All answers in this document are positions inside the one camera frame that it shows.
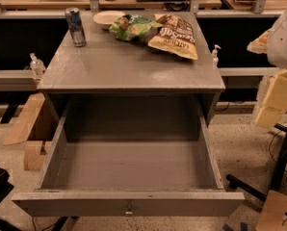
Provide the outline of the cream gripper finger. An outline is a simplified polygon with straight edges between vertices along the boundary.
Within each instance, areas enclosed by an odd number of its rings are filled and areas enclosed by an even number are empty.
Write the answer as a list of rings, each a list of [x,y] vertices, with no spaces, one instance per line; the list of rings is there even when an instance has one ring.
[[[248,44],[247,51],[255,54],[266,54],[268,52],[270,31],[271,30],[265,31],[261,36],[251,41]]]
[[[273,77],[264,77],[259,85],[257,104],[254,108],[254,124],[273,128],[287,113],[287,70]]]

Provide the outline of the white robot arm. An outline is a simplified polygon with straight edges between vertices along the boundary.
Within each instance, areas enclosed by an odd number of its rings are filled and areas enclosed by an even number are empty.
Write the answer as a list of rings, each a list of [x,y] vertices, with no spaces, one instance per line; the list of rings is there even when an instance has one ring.
[[[271,129],[287,113],[287,9],[247,50],[266,54],[268,62],[280,69],[273,76],[262,78],[253,110],[253,124]]]

